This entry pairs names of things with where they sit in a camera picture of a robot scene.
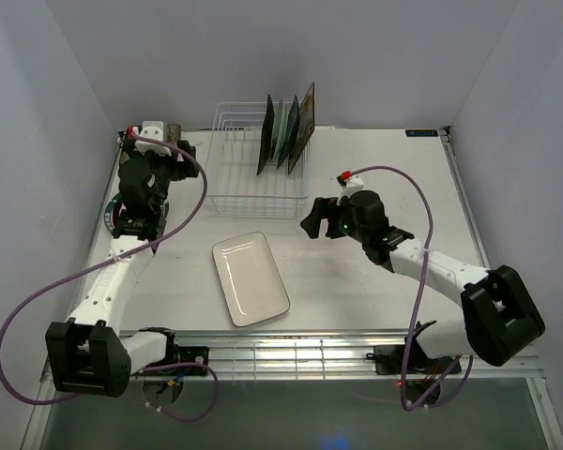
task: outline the white wall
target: white wall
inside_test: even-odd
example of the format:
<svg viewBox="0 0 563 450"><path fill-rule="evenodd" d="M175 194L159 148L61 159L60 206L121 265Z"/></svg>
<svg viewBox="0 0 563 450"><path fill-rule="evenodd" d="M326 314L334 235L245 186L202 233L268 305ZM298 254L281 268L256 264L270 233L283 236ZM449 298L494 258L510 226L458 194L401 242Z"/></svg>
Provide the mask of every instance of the white wall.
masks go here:
<svg viewBox="0 0 563 450"><path fill-rule="evenodd" d="M28 294L81 268L114 162L114 131L43 0L0 0L0 324ZM40 297L7 335L5 369L35 397L43 335L74 286ZM0 449L31 407L0 384Z"/></svg>
<svg viewBox="0 0 563 450"><path fill-rule="evenodd" d="M348 128L451 124L517 0L47 0L116 127L300 98Z"/></svg>
<svg viewBox="0 0 563 450"><path fill-rule="evenodd" d="M522 0L454 124L459 168L494 263L524 277L563 427L563 0Z"/></svg>

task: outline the robotic arm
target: robotic arm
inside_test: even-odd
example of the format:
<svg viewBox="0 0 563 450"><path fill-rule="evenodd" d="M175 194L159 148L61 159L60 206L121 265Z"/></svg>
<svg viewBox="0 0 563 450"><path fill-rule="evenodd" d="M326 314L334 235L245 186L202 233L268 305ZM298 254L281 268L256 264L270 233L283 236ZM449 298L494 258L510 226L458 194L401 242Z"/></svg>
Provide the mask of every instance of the robotic arm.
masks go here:
<svg viewBox="0 0 563 450"><path fill-rule="evenodd" d="M162 122L144 122L134 134L164 142ZM196 156L187 141L177 146ZM117 255L161 238L166 224L169 185L198 172L188 160L178 160L165 146L121 137L118 170L123 209L117 212L113 239L104 267L87 296L65 322L53 322L46 332L54 386L63 392L118 397L129 376L140 368L162 361L174 363L175 334L162 328L146 328L119 339L123 311L141 274L158 246L148 247L125 259Z"/></svg>
<svg viewBox="0 0 563 450"><path fill-rule="evenodd" d="M365 190L358 176L338 177L339 198L317 198L300 226L311 239L327 219L326 237L349 236L369 260L390 272L419 280L426 251L415 236L389 224L377 193ZM544 322L518 273L506 265L495 270L459 262L429 251L426 285L463 309L457 321L433 322L416 334L414 346L434 360L476 354L492 366L502 366L544 333Z"/></svg>

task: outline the dark plate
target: dark plate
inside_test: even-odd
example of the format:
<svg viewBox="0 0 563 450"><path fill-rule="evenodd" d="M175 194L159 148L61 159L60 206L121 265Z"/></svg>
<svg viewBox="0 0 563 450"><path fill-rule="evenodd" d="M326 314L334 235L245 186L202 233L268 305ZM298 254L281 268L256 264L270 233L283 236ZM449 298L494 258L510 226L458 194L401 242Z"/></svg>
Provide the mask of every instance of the dark plate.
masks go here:
<svg viewBox="0 0 563 450"><path fill-rule="evenodd" d="M307 142L315 131L315 83L311 84L307 95L304 96L300 105L300 125L298 126L297 141L294 143L290 155L288 156L288 174L292 173L294 166L297 165L298 159Z"/></svg>
<svg viewBox="0 0 563 450"><path fill-rule="evenodd" d="M273 133L273 121L275 120L275 112L273 111L273 101L271 96L266 96L266 113L261 129L261 152L259 155L259 168L256 171L260 175L265 168L266 161L271 155L271 134Z"/></svg>
<svg viewBox="0 0 563 450"><path fill-rule="evenodd" d="M273 132L271 133L271 157L275 155L275 149L278 145L278 140L280 138L280 127L282 126L282 116L283 116L283 98L280 99L278 106L275 108L275 117L273 119Z"/></svg>
<svg viewBox="0 0 563 450"><path fill-rule="evenodd" d="M285 140L280 151L280 156L278 157L278 167L280 167L285 159L288 158L288 155L290 155L290 150L292 150L294 143L297 141L299 124L300 110L298 109L298 97L294 96L292 108L290 108L290 113L288 114L288 122L285 127Z"/></svg>

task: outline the dish rack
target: dish rack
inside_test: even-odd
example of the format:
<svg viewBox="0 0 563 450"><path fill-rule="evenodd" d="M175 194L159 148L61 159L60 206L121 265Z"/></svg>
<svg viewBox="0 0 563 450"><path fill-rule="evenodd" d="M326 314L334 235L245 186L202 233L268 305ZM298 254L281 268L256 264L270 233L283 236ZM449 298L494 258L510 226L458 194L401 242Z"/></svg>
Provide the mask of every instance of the dish rack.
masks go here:
<svg viewBox="0 0 563 450"><path fill-rule="evenodd" d="M309 197L307 143L296 167L287 174L268 162L256 175L266 103L222 102L217 105L206 160L207 207L216 214L295 218Z"/></svg>

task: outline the wires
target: wires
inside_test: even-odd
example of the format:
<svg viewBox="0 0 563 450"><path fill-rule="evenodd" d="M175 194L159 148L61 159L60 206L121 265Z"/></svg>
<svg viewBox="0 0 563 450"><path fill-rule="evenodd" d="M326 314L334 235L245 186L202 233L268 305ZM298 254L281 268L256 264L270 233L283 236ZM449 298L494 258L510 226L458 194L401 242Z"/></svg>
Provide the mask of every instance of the wires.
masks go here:
<svg viewBox="0 0 563 450"><path fill-rule="evenodd" d="M439 369L440 369L440 363L435 363L434 370L430 371L427 374L427 376L423 380L420 380L418 383L427 383L427 382L430 382L432 380L435 380L435 377L438 374Z"/></svg>
<svg viewBox="0 0 563 450"><path fill-rule="evenodd" d="M182 378L184 378L186 375L188 375L190 373L190 370L187 368L186 370L184 370L183 372L181 372L179 375L177 375L175 378L173 378L173 383L178 383L179 380L181 380Z"/></svg>
<svg viewBox="0 0 563 450"><path fill-rule="evenodd" d="M428 234L427 234L427 236L425 238L425 242L423 244L424 251L423 251L423 264L421 266L421 277L419 279L419 286L418 286L418 290L417 290L417 295L415 296L415 305L413 306L413 313L411 314L411 322L409 323L408 333L406 335L406 342L404 344L403 365L402 365L402 369L401 369L401 404L402 404L403 409L405 411L411 412L411 411L415 410L416 408L419 408L423 405L423 402L425 401L425 399L434 391L434 389L441 382L444 381L445 378L447 378L447 376L450 374L452 369L459 363L461 356L457 356L456 358L454 358L454 360L444 370L444 372L440 375L440 377L414 403L411 404L407 400L407 398L406 398L406 371L407 371L407 367L408 367L409 356L411 354L411 345L413 344L413 337L415 335L415 327L416 327L416 324L417 324L417 316L418 316L418 313L419 313L419 306L421 305L421 298L423 297L423 289L425 288L425 282L426 282L426 279L427 279L428 265L429 265L429 261L430 261L430 254L428 252L428 249L429 249L429 246L430 246L430 242L432 241L432 234L434 233L434 218L432 217L432 209L430 208L430 204L428 203L428 200L425 197L423 190L418 185L418 183L415 181L415 179L413 179L413 177L411 177L411 175L409 175L406 172L401 171L400 169L396 169L394 167L389 167L389 166L365 167L363 169L359 169L357 171L351 172L351 175L358 175L360 173L365 173L365 172L370 172L370 171L394 172L394 173L397 173L398 175L406 178L411 183L411 185L413 185L415 190L418 192L421 200L423 201L423 206L425 207L425 212L426 212L427 217L428 217L429 228L428 228ZM457 394L459 394L459 392L461 392L461 390L463 389L463 386L464 386L465 382L467 381L467 378L469 378L469 373L471 372L472 367L473 367L473 356L469 356L469 365L467 367L467 370L465 371L465 374L463 376L463 379L461 380L461 383L457 386L457 388L454 390L454 392L452 392L447 398L444 398L444 399L438 401L434 405L429 405L429 407L430 408L437 408L438 406L446 405L449 401L451 401L453 398L455 398L457 396Z"/></svg>
<svg viewBox="0 0 563 450"><path fill-rule="evenodd" d="M213 411L215 404L217 404L217 399L219 398L219 378L217 378L217 373L215 373L215 370L213 370L210 366L207 366L205 364L200 364L200 363L175 363L175 364L169 364L167 366L144 367L142 370L140 370L139 373L160 372L160 371L166 370L168 368L172 368L172 369L175 369L175 368L202 368L204 370L207 370L208 373L210 373L213 376L213 380L215 381L215 393L213 394L213 399L211 400L211 402L209 403L208 407L205 409L204 412L202 412L201 414L197 415L196 417L192 417L192 418L184 417L183 415L178 414L177 412L167 410L166 408L163 408L160 405L151 403L149 401L146 402L146 405L151 406L152 408L156 409L159 413L165 413L168 416L173 417L176 421L181 422L182 424L193 424L195 422L198 422L198 421L204 419L211 411Z"/></svg>
<svg viewBox="0 0 563 450"><path fill-rule="evenodd" d="M157 246L161 242L166 241L170 237L174 236L175 234L177 234L181 230L183 230L186 227L186 225L188 225L190 223L190 221L196 216L196 214L198 213L198 210L200 209L200 207L205 202L206 190L208 188L205 170L198 163L198 161L196 161L196 159L194 159L194 157L192 157L192 155L190 155L188 152L185 152L184 150L181 150L181 149L177 148L175 145L171 145L167 142L160 142L160 141L156 141L154 139L147 139L147 138L138 136L133 132L132 128L129 129L128 134L132 139L135 139L135 140L138 140L138 141L144 141L146 143L155 143L157 145L165 146L165 147L169 148L175 155L179 154L184 159L191 162L203 178L203 192L200 196L200 199L198 200L198 203L196 204L196 206L194 206L194 209L192 209L192 211L190 212L188 217L183 222L181 222L181 224L179 224L177 226L177 228L171 230L170 232L166 233L165 235L163 235L162 237L160 237L159 239L157 239L155 241L148 242L146 244L143 244L141 246L138 246L136 248L128 250L124 253L121 253L120 255L118 255L118 257L120 259L127 258L128 256L131 256L134 253L137 253L139 251L144 250L145 248L152 248L154 246ZM62 286L65 283L69 283L70 281L72 281L74 279L83 277L83 276L85 276L85 275L87 275L91 272L102 269L102 268L106 267L107 265L110 265L114 262L115 262L114 259L109 258L108 260L106 260L104 262L99 262L98 264L92 265L91 267L87 267L84 270L81 270L81 271L79 271L75 274L69 275L68 277L64 277L62 279L59 279L58 281L55 281L54 283L49 284L48 286L40 289L39 291L34 292L31 295L29 295L16 308L14 308L12 310L12 312L8 315L8 317L6 318L6 320L4 321L2 326L0 327L0 383L2 383L2 385L5 387L5 389L8 391L9 394L11 394L13 397L17 398L19 401L26 403L28 405L33 405L33 406L54 405L55 403L61 403L63 401L66 401L66 400L69 400L71 398L76 397L76 394L73 394L73 395L70 395L70 396L53 398L53 399L50 399L50 400L36 400L34 398L26 397L23 394L21 394L19 391L17 391L14 388L14 386L12 384L10 384L10 381L8 380L8 378L7 378L7 376L4 372L4 368L2 367L1 351L2 351L2 344L4 342L4 336L7 333L8 328L12 324L12 321L15 319L15 317L17 317L17 314L19 314L23 308L25 308L27 305L29 305L31 302L33 302L36 298L40 297L44 293L47 293L48 291L51 291L54 288ZM208 368L208 370L214 375L214 372L212 371L212 369Z"/></svg>

